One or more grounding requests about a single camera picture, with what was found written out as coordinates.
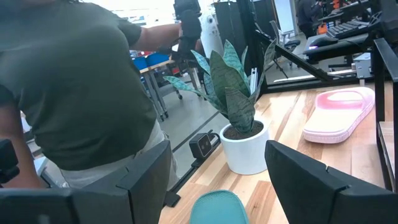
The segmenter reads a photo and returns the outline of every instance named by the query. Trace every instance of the blue bin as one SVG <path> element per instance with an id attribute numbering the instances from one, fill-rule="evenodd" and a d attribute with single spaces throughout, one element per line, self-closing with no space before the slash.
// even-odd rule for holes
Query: blue bin
<path id="1" fill-rule="evenodd" d="M 154 53 L 151 55 L 148 55 L 147 58 L 147 65 L 148 67 L 157 65 L 158 63 L 166 62 L 169 60 L 168 55 L 160 54 L 160 53 Z"/>
<path id="2" fill-rule="evenodd" d="M 134 58 L 132 61 L 134 62 L 135 66 L 136 66 L 139 70 L 142 70 L 142 69 L 148 67 L 147 62 L 146 62 L 146 60 L 145 60 L 145 57 Z"/>

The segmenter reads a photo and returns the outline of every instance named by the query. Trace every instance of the white pants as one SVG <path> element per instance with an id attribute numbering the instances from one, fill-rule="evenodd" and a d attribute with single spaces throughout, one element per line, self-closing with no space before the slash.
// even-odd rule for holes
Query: white pants
<path id="1" fill-rule="evenodd" d="M 136 155 L 129 156 L 127 158 L 121 159 L 116 162 L 112 162 L 110 164 L 105 164 L 98 167 L 93 167 L 87 170 L 78 170 L 78 171 L 70 171 L 70 170 L 61 170 L 63 177 L 68 183 L 69 187 L 73 188 L 83 188 L 102 177 L 118 170 L 121 167 L 124 167 L 129 161 L 139 157 L 141 154 L 145 153 L 149 149 L 152 149 L 157 144 L 161 143 L 163 140 L 168 139 L 167 135 L 161 130 L 159 122 L 155 121 L 154 128 L 150 134 L 150 137 L 144 146 Z M 169 184 L 167 186 L 167 190 L 170 190 L 179 180 L 177 177 L 177 161 L 175 160 L 172 153 L 172 161 L 170 166 L 170 177 Z"/>

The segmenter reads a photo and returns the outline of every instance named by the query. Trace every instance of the green t-shirt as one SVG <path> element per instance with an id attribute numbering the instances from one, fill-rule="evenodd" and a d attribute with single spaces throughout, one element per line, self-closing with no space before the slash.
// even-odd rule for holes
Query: green t-shirt
<path id="1" fill-rule="evenodd" d="M 142 149 L 156 114 L 129 46 L 141 28 L 95 4 L 55 3 L 0 21 L 0 105 L 14 101 L 64 170 Z"/>

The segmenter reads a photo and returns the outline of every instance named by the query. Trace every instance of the black metal frame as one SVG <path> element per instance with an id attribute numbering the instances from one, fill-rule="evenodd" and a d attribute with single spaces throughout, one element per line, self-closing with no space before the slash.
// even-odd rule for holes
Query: black metal frame
<path id="1" fill-rule="evenodd" d="M 387 70 L 392 80 L 394 156 L 398 155 L 398 97 L 396 97 L 398 95 L 398 57 L 395 55 L 394 51 L 392 51 L 384 38 L 374 40 L 372 68 L 374 70 L 374 91 L 376 97 L 377 149 L 379 151 L 381 169 L 386 189 L 396 192 L 398 179 L 394 177 L 393 170 L 397 173 L 398 163 L 395 162 L 395 166 L 391 166 L 380 122 L 385 121 L 384 79 L 385 71 Z"/>
<path id="2" fill-rule="evenodd" d="M 236 0 L 236 2 L 239 7 L 242 23 L 245 24 L 243 27 L 244 36 L 249 48 L 249 58 L 252 62 L 251 65 L 256 67 L 259 71 L 262 71 L 262 52 L 258 46 L 260 46 L 260 44 L 269 45 L 272 40 L 268 35 L 262 33 L 256 27 L 251 0 Z M 272 84 L 264 82 L 262 84 L 261 94 L 358 83 L 358 79 L 354 75 L 342 75 L 340 77 L 329 76 L 327 72 L 313 67 L 306 61 L 294 55 L 292 52 L 284 49 L 283 46 L 279 44 L 276 45 L 275 51 L 313 75 L 314 78 L 283 81 Z"/>

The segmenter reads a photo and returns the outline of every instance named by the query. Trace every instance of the soil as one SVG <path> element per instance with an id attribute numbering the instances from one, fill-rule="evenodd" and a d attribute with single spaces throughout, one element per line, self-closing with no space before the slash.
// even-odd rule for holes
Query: soil
<path id="1" fill-rule="evenodd" d="M 260 131 L 262 131 L 263 128 L 264 128 L 264 125 L 262 123 L 255 121 L 253 130 L 250 133 L 243 134 L 231 126 L 227 130 L 224 131 L 224 137 L 226 137 L 230 140 L 247 139 L 247 138 L 253 137 L 256 134 L 260 133 Z"/>

